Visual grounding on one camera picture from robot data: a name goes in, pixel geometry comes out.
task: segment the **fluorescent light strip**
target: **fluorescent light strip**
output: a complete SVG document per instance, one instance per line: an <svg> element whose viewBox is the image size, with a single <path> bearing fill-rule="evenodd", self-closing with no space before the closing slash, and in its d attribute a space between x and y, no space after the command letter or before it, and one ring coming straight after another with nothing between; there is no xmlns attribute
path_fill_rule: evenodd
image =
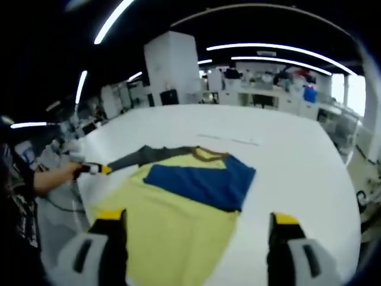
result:
<svg viewBox="0 0 381 286"><path fill-rule="evenodd" d="M76 95L76 104L78 104L79 100L81 99L82 88L83 88L83 84L85 83L85 79L87 75L88 75L88 71L84 70L79 79L77 95Z"/></svg>
<svg viewBox="0 0 381 286"><path fill-rule="evenodd" d="M207 51L213 51L216 49L228 49L228 48L247 48L247 47L261 47L261 48L273 48L273 49L286 49L288 51L294 51L294 52L300 52L302 54L310 55L312 57L319 58L323 61L326 61L330 64L333 64L336 67L339 67L343 71L356 76L357 74L350 70L349 68L343 66L341 63L338 63L337 61L334 61L330 58L327 58L323 55L317 54L315 52L307 51L306 49L299 49L295 48L293 46L284 46L284 45L275 45L272 43L231 43L229 45L220 45L220 46L210 46L207 48Z"/></svg>
<svg viewBox="0 0 381 286"><path fill-rule="evenodd" d="M11 125L12 129L25 128L25 127L37 127L37 126L46 126L47 122L25 122L25 123L15 123Z"/></svg>
<svg viewBox="0 0 381 286"><path fill-rule="evenodd" d="M140 71L139 73L137 73L137 74L134 74L132 77L130 77L129 79L128 79L128 82L131 82L131 81L133 81L134 79L136 79L137 77L139 77L139 76L141 76L143 73Z"/></svg>
<svg viewBox="0 0 381 286"><path fill-rule="evenodd" d="M190 16L188 16L186 18L183 18L183 19L173 23L171 25L171 27L175 27L175 26L177 26L177 25L179 25L181 23L184 23L184 22L186 22L188 20L191 20L191 19L203 16L203 15L206 15L206 14L209 14L209 13L214 13L214 12L217 12L217 11L223 11L223 10L228 10L228 9L248 8L248 7L269 7L269 8L284 9L284 10L288 10L288 11L293 11L293 12L296 12L296 13L304 14L304 15L307 15L307 16L310 16L312 18L318 19L320 21L323 21L323 22L325 22L325 23L335 27L336 29L340 30L341 32L345 33L347 36L349 36L350 38L353 39L352 35L349 34L346 30L342 29L338 25L336 25L336 24L332 23L331 21L328 21L327 19L322 18L322 17L320 17L318 15L309 13L307 11L298 9L296 7L289 7L289 6L283 6L283 5L277 5L277 4L266 4L266 3L233 4L233 5L220 6L220 7L216 7L216 8L212 8L212 9L206 9L206 10L203 10L202 12L190 15Z"/></svg>
<svg viewBox="0 0 381 286"><path fill-rule="evenodd" d="M328 76L332 75L332 73L330 73L330 72L328 72L326 70L320 69L318 67L310 66L309 64L300 63L298 61L285 60L285 59L282 59L282 58L270 58L270 57L232 57L232 60L235 60L235 61L239 61L239 60L277 61L279 63L294 64L296 66L306 67L306 68L308 68L310 70L315 70L315 71L318 71L320 73L324 73L324 74L326 74Z"/></svg>
<svg viewBox="0 0 381 286"><path fill-rule="evenodd" d="M118 20L119 16L124 12L124 10L127 9L128 6L131 5L131 3L134 0L123 0L119 6L114 10L114 12L109 16L105 24L103 25L102 29L99 31L98 35L96 36L94 40L95 45L99 45L104 37L106 37L106 34L110 30L110 28L113 26L116 20Z"/></svg>
<svg viewBox="0 0 381 286"><path fill-rule="evenodd" d="M213 62L213 60L198 61L197 63L198 64L208 64L208 63L211 63L211 62Z"/></svg>
<svg viewBox="0 0 381 286"><path fill-rule="evenodd" d="M49 105L47 108L46 108L46 111L51 111L54 107L57 107L61 104L61 101L56 101L55 103Z"/></svg>

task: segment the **t-shirt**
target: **t-shirt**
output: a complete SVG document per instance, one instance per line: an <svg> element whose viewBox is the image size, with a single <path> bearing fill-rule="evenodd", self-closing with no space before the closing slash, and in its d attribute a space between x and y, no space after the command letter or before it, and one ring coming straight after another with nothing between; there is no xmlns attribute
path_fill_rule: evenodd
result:
<svg viewBox="0 0 381 286"><path fill-rule="evenodd" d="M239 213L145 184L152 165L139 168L92 206L92 217L102 210L127 210L127 277L132 285L202 285L228 245Z"/></svg>
<svg viewBox="0 0 381 286"><path fill-rule="evenodd" d="M255 169L228 153L198 147L156 163L143 180L226 212L241 211Z"/></svg>
<svg viewBox="0 0 381 286"><path fill-rule="evenodd" d="M1 243L1 280L5 278L5 283L0 284L41 285L45 273L40 259L34 172L13 148L0 143L0 173L0 212L5 218L5 241Z"/></svg>

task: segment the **black ceiling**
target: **black ceiling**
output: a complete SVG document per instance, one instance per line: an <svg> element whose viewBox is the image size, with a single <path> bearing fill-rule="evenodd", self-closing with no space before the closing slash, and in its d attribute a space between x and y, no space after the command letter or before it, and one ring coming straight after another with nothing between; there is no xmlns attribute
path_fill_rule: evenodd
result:
<svg viewBox="0 0 381 286"><path fill-rule="evenodd" d="M83 96L97 95L102 86L144 71L143 45L170 29L194 35L199 58L213 58L215 62L224 62L233 55L254 55L255 50L247 48L206 51L211 45L234 42L279 43L309 49L336 61L360 61L349 36L292 11L241 7L208 13L171 27L210 8L256 2L243 0L135 0L104 41L94 45L96 34L120 1L90 0L70 12L64 11L67 0L4 4L3 11L8 11L3 37L6 88L0 112L18 121L46 118L44 111L48 105L62 97L74 96L80 73L85 69L89 75ZM380 51L371 7L350 7L341 1L261 2L282 2L317 14L360 35L373 51ZM289 52L280 52L279 57L317 66L326 64ZM351 68L361 73L361 67Z"/></svg>

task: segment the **desk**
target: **desk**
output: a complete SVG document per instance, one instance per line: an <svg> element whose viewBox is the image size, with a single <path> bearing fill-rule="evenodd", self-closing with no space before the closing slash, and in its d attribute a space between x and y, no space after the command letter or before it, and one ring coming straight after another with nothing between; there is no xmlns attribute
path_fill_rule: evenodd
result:
<svg viewBox="0 0 381 286"><path fill-rule="evenodd" d="M237 90L238 93L242 94L260 94L260 95L266 95L268 97L291 97L292 95L283 89L280 88L274 88L274 89L258 89L258 88L244 88L241 87Z"/></svg>
<svg viewBox="0 0 381 286"><path fill-rule="evenodd" d="M335 258L342 279L356 270L361 235L355 191L318 122L249 107L153 107L132 110L81 143L86 159L100 163L145 144L155 148L202 145L229 152L256 168L235 233L205 285L267 285L269 214L273 211L296 216L306 235ZM109 177L81 176L85 205L99 201L134 170L130 167Z"/></svg>
<svg viewBox="0 0 381 286"><path fill-rule="evenodd" d="M341 115L341 113L342 113L342 110L339 107L336 107L334 105L330 105L330 104L326 104L326 103L319 103L319 102L317 102L316 104L320 109L323 109L323 110L330 112L330 113L333 113L335 115Z"/></svg>

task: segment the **window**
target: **window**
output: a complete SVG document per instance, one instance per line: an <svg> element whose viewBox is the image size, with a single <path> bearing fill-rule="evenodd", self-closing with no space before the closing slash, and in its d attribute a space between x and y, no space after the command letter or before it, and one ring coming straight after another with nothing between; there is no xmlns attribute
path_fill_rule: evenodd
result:
<svg viewBox="0 0 381 286"><path fill-rule="evenodd" d="M348 76L348 85L348 107L360 116L364 116L366 101L365 77Z"/></svg>
<svg viewBox="0 0 381 286"><path fill-rule="evenodd" d="M344 102L344 74L332 75L331 96L339 103Z"/></svg>
<svg viewBox="0 0 381 286"><path fill-rule="evenodd" d="M199 74L199 76L200 76L200 79L202 79L202 77L205 76L207 73L204 72L203 70L199 70L199 71L198 71L198 74Z"/></svg>

